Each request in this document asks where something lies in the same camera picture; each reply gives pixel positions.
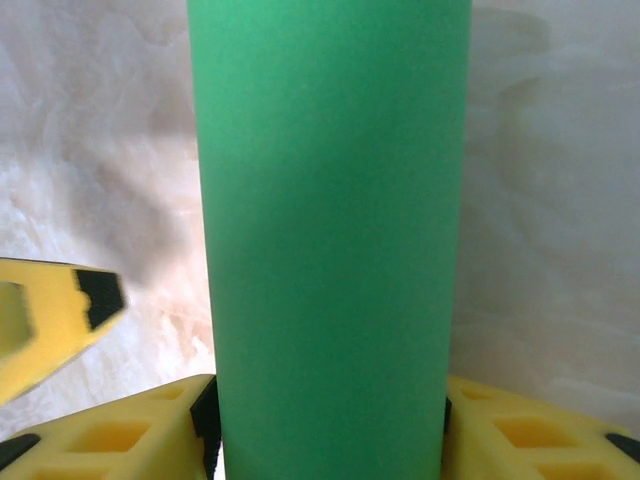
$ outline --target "white fluffy background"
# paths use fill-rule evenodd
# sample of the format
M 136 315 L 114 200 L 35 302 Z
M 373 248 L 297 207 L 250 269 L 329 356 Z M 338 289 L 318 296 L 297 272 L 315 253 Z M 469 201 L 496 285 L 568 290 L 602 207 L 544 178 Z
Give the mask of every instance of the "white fluffy background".
M 474 7 L 452 371 L 640 434 L 640 3 Z M 28 425 L 213 371 L 184 0 L 0 3 L 0 255 L 121 272 Z

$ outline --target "yellow plastic part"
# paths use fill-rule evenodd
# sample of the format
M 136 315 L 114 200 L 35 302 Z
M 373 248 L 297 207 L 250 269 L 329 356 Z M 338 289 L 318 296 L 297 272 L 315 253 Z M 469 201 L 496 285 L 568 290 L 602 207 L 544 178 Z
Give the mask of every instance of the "yellow plastic part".
M 186 378 L 24 430 L 12 438 L 36 434 L 40 441 L 0 466 L 0 480 L 205 480 L 192 410 L 204 399 L 207 410 L 197 415 L 219 415 L 217 390 L 202 395 L 213 378 Z
M 105 270 L 0 258 L 0 406 L 102 338 L 124 309 Z
M 625 429 L 450 377 L 442 480 L 635 480 L 640 465 L 605 434 Z
M 31 338 L 27 308 L 20 285 L 0 282 L 0 368 Z

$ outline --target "green cylinder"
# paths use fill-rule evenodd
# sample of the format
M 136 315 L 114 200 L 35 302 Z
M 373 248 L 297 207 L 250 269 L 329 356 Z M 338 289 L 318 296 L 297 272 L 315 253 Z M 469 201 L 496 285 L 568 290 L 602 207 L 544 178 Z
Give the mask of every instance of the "green cylinder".
M 230 480 L 439 477 L 468 0 L 189 0 Z

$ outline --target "square hole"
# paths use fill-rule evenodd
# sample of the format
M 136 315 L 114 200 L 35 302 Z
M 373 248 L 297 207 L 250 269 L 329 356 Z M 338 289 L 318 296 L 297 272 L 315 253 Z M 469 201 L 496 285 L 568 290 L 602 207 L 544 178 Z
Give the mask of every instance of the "square hole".
M 33 480 L 102 480 L 107 470 L 86 468 L 48 468 L 36 473 Z
M 542 417 L 503 417 L 493 423 L 516 448 L 576 446 L 562 428 Z
M 114 421 L 95 425 L 67 451 L 77 453 L 127 452 L 151 427 L 147 422 Z
M 597 464 L 539 465 L 538 471 L 545 480 L 620 480 L 607 467 Z
M 183 388 L 180 387 L 164 387 L 160 388 L 157 392 L 153 393 L 153 398 L 158 398 L 161 400 L 175 400 L 184 392 Z
M 491 395 L 478 392 L 477 390 L 470 390 L 468 388 L 463 388 L 462 394 L 469 400 L 490 400 L 492 398 Z

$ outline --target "green foam tube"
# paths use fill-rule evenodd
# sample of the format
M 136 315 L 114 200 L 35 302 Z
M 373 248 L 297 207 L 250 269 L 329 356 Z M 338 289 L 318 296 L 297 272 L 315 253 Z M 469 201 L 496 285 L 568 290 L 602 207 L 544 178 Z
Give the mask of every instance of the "green foam tube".
M 468 0 L 189 0 L 230 480 L 439 477 Z

